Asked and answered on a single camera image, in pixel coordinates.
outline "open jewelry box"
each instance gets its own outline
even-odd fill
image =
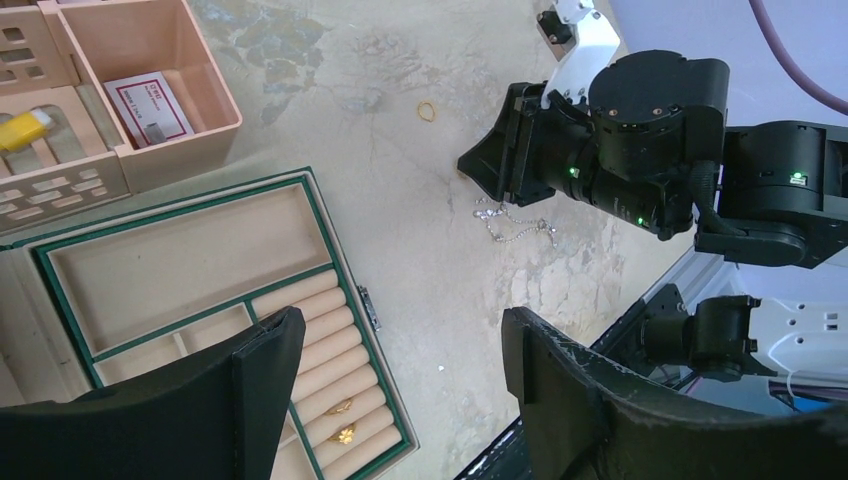
[[[136,148],[103,83],[162,72],[193,135]],[[185,0],[0,4],[0,121],[58,124],[0,158],[0,232],[221,167],[242,118]]]
[[[0,402],[69,401],[294,305],[306,336],[272,478],[375,478],[418,448],[308,169],[2,248]]]

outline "white wall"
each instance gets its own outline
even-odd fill
[[[730,65],[728,125],[805,120],[848,126],[786,75],[745,0],[610,0],[630,52],[673,50]],[[825,90],[848,98],[848,2],[765,0],[792,58]]]

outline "silver necklace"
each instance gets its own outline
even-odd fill
[[[483,205],[483,204],[496,205],[496,208],[486,208],[484,210],[474,210],[474,216],[476,218],[479,218],[480,220],[483,220],[484,222],[486,222],[486,229],[489,230],[489,234],[492,236],[492,240],[494,240],[495,242],[497,242],[497,243],[512,243],[512,242],[518,240],[519,238],[523,237],[524,235],[526,235],[530,232],[537,232],[537,233],[546,234],[551,239],[551,246],[556,248],[557,243],[556,243],[556,239],[554,238],[554,234],[556,233],[556,228],[554,228],[554,226],[551,225],[544,218],[540,218],[538,220],[519,220],[519,219],[512,216],[509,209],[506,208],[506,205],[503,202],[498,203],[498,202],[495,202],[495,201],[490,200],[488,198],[481,198],[481,199],[477,200],[476,204],[477,205]],[[503,234],[495,232],[495,229],[492,227],[492,220],[495,217],[500,217],[501,215],[503,215],[504,217],[509,219],[509,221],[511,221],[512,223],[515,223],[517,225],[533,225],[533,226],[529,227],[529,228],[525,228],[524,230],[518,232],[518,234],[516,236],[507,239],[506,237],[503,236]]]

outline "red border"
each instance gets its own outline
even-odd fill
[[[174,118],[177,120],[177,125],[179,125],[180,129],[182,130],[181,132],[175,133],[174,135],[171,135],[170,137],[165,137],[165,139],[171,140],[172,138],[177,138],[177,137],[181,137],[183,135],[186,135],[188,132],[186,132],[185,126],[183,126],[183,122],[180,121],[180,116],[177,115],[177,111],[174,109],[174,106],[171,105],[171,100],[168,99],[168,93],[165,91],[164,88],[162,88],[162,84],[159,83],[158,78],[154,78],[152,80],[145,80],[143,82],[131,83],[129,85],[123,85],[123,86],[120,86],[120,87],[116,87],[115,92],[118,94],[118,98],[121,99],[121,102],[124,104],[124,107],[127,109],[127,113],[129,113],[130,117],[133,119],[133,123],[135,123],[135,127],[138,129],[138,133],[140,133],[141,137],[144,138],[144,141],[147,142],[147,146],[148,147],[152,146],[152,143],[150,142],[150,139],[147,138],[147,135],[144,134],[144,129],[141,128],[141,125],[139,125],[138,119],[135,118],[135,115],[133,114],[132,109],[130,108],[129,104],[127,103],[127,100],[121,94],[121,90],[126,90],[127,88],[137,87],[139,85],[145,85],[145,84],[148,84],[148,83],[155,83],[156,86],[159,87],[159,91],[162,92],[162,97],[165,99],[165,103],[168,104],[168,108],[171,109],[171,113],[174,114]]]

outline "silver chain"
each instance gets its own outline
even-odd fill
[[[501,202],[497,203],[488,198],[481,198],[477,200],[477,205],[483,204],[492,204],[496,205],[497,208],[487,208],[485,210],[474,210],[474,216],[486,222],[486,229],[489,230],[489,234],[492,236],[492,240],[497,243],[512,243],[519,238],[530,232],[544,233],[551,239],[551,245],[556,248],[556,238],[554,238],[554,234],[556,233],[556,228],[551,225],[544,218],[540,218],[538,220],[519,220],[512,216],[509,209],[506,208],[506,205]],[[509,221],[515,223],[516,225],[533,225],[530,228],[525,228],[524,230],[518,232],[518,234],[512,238],[507,239],[502,234],[495,232],[495,229],[492,227],[492,220],[496,217],[500,217],[501,215],[505,216]]]

